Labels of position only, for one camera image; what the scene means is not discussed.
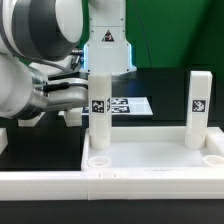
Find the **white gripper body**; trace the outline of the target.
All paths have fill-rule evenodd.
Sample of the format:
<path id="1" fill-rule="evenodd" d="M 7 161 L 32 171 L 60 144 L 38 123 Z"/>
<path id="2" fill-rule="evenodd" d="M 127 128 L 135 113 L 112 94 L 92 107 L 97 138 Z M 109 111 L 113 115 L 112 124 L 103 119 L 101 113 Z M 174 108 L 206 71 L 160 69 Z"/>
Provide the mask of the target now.
<path id="1" fill-rule="evenodd" d="M 88 81 L 65 78 L 49 81 L 44 86 L 47 98 L 46 111 L 62 111 L 88 105 Z"/>

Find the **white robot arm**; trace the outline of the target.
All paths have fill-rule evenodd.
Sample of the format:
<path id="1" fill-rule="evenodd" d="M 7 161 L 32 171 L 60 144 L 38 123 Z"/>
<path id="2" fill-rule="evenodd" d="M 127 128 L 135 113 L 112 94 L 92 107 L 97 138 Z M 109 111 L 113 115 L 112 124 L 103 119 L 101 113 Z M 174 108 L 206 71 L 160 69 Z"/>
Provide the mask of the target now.
<path id="1" fill-rule="evenodd" d="M 86 80 L 51 80 L 43 70 L 75 70 L 84 4 L 90 36 L 81 71 L 120 76 L 136 69 L 125 36 L 126 0 L 0 0 L 0 117 L 27 120 L 88 104 Z"/>

